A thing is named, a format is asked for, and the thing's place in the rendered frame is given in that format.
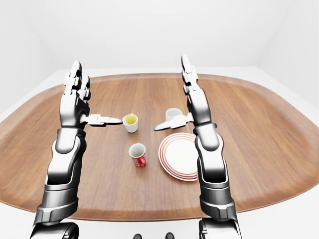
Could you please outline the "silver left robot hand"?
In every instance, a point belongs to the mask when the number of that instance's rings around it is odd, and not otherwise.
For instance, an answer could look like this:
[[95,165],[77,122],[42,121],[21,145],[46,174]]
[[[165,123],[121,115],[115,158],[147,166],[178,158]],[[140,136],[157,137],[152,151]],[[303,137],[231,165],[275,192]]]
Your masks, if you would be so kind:
[[62,127],[77,127],[83,129],[85,125],[105,127],[123,122],[117,118],[103,117],[90,114],[88,101],[91,98],[90,78],[82,75],[82,65],[74,61],[71,71],[64,80],[65,90],[60,102],[60,121]]

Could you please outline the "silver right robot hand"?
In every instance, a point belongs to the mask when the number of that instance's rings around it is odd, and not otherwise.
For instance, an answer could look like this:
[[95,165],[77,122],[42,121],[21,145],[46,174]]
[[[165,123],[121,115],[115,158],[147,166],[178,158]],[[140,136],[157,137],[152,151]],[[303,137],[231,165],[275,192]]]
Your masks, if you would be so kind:
[[211,113],[207,97],[203,88],[197,83],[197,72],[191,65],[187,55],[182,55],[181,64],[181,74],[184,82],[183,90],[187,96],[187,108],[189,113],[186,115],[174,116],[171,120],[158,124],[154,127],[155,131],[184,127],[188,122],[192,122],[195,126],[211,123]]

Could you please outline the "plain white mug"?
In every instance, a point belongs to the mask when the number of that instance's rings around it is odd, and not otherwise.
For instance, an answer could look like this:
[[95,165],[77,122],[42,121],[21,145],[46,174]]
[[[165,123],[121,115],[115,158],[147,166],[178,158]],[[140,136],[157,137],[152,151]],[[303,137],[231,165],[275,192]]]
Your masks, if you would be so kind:
[[179,128],[179,127],[183,127],[181,121],[179,121],[179,116],[182,116],[183,113],[180,109],[178,108],[169,108],[166,110],[165,112],[165,119],[166,121],[173,121],[170,126],[168,126],[167,128]]

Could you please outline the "white plate with red rings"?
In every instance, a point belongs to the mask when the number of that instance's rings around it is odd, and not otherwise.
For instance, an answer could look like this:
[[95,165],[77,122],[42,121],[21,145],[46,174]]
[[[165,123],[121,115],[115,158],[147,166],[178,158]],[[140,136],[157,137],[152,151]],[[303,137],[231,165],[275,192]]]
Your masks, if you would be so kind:
[[194,134],[178,132],[170,134],[160,143],[160,164],[172,177],[189,182],[197,180],[198,152],[195,138]]

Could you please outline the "white mug with yellow inside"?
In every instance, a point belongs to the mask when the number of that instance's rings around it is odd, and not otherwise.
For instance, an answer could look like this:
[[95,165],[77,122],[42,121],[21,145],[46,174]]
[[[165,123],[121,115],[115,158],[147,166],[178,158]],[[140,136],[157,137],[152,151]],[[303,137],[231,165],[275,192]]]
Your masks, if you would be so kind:
[[138,117],[135,114],[124,116],[122,122],[127,132],[134,133],[138,130]]

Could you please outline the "red mug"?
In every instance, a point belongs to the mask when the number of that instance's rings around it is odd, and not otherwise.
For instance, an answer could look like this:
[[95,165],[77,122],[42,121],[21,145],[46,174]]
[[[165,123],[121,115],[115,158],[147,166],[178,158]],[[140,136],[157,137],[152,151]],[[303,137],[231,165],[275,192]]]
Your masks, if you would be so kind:
[[136,167],[146,167],[146,147],[142,143],[135,143],[129,148],[129,155]]

